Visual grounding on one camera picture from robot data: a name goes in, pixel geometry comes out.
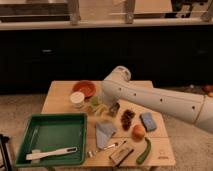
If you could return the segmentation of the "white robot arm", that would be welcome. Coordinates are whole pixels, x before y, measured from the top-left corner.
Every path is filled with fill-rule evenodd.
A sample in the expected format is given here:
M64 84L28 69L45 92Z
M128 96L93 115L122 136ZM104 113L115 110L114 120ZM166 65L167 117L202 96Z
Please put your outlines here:
M126 67L114 68L101 82L104 103L112 106L119 100L126 100L194 124L213 134L213 98L207 95L147 88L136 85L130 79L131 72Z

